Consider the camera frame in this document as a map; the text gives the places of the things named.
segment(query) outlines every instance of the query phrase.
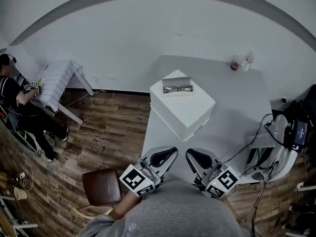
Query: stool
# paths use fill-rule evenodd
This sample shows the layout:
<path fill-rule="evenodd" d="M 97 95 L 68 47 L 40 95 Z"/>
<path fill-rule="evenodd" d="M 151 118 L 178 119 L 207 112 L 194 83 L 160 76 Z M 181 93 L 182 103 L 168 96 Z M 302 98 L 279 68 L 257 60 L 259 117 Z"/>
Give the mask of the stool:
<path fill-rule="evenodd" d="M 82 175 L 82 183 L 89 205 L 82 208 L 73 208 L 80 216 L 92 219 L 81 212 L 93 206 L 111 206 L 122 200 L 122 192 L 119 185 L 119 176 L 115 169 L 102 169 Z"/>

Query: person wearing black shirt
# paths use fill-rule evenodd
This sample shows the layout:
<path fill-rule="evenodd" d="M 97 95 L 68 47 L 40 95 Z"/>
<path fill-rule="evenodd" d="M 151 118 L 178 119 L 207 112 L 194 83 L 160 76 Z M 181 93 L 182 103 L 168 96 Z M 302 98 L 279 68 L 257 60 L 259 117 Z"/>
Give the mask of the person wearing black shirt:
<path fill-rule="evenodd" d="M 20 85 L 11 77 L 13 69 L 14 67 L 10 65 L 8 55 L 0 55 L 0 94 L 3 99 L 3 105 L 6 109 L 16 113 L 18 127 L 34 134 L 48 161 L 52 162 L 56 153 L 46 140 L 44 130 L 66 141 L 68 138 L 68 126 L 60 126 L 41 108 L 30 102 L 39 93 L 38 89 L 32 89 L 24 94 Z"/>

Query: white box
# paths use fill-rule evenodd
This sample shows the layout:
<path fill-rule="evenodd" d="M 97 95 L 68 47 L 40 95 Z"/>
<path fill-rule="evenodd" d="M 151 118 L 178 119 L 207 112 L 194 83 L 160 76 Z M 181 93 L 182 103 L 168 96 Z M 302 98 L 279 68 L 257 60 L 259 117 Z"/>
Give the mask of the white box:
<path fill-rule="evenodd" d="M 180 70 L 167 78 L 186 77 Z M 215 101 L 194 81 L 194 95 L 164 97 L 162 81 L 150 87 L 151 107 L 182 141 L 191 138 L 209 120 Z"/>

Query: checkered tablecloth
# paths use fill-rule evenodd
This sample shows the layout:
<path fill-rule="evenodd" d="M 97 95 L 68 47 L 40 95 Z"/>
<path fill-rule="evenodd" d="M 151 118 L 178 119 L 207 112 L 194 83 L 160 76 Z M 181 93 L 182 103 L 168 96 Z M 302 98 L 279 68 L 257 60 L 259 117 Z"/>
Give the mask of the checkered tablecloth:
<path fill-rule="evenodd" d="M 53 111 L 58 111 L 58 102 L 61 95 L 74 71 L 80 68 L 82 68 L 82 65 L 74 60 L 52 62 L 43 67 L 37 79 L 45 78 L 45 80 L 40 95 L 35 99 L 45 106 L 50 106 Z"/>

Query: white table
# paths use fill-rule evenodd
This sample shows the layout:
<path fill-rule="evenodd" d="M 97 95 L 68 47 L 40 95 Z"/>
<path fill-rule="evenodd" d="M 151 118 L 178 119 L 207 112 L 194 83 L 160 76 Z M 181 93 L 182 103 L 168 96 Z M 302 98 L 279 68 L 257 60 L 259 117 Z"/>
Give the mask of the white table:
<path fill-rule="evenodd" d="M 88 93 L 93 96 L 94 92 L 78 72 L 82 68 L 82 65 L 74 60 L 64 60 L 58 62 L 52 62 L 43 67 L 38 74 L 37 81 L 41 78 L 45 78 L 43 85 L 41 86 L 41 93 L 35 97 L 37 101 L 41 102 L 44 106 L 50 106 L 54 112 L 60 110 L 78 124 L 83 124 L 83 121 L 67 110 L 59 103 L 59 99 L 63 94 L 70 78 L 75 74 L 83 87 Z"/>
<path fill-rule="evenodd" d="M 260 71 L 234 72 L 222 62 L 163 56 L 160 79 L 176 69 L 192 76 L 192 80 L 216 101 L 210 120 L 192 138 L 182 142 L 151 110 L 142 155 L 151 148 L 177 147 L 178 158 L 169 173 L 193 183 L 196 175 L 192 173 L 185 159 L 188 148 L 212 151 L 219 160 L 225 161 L 245 146 L 245 137 L 254 135 L 263 116 L 272 110 Z M 231 165 L 241 175 L 248 155 L 249 150 L 246 149 L 227 165 Z M 253 180 L 244 177 L 240 181 L 250 182 Z"/>

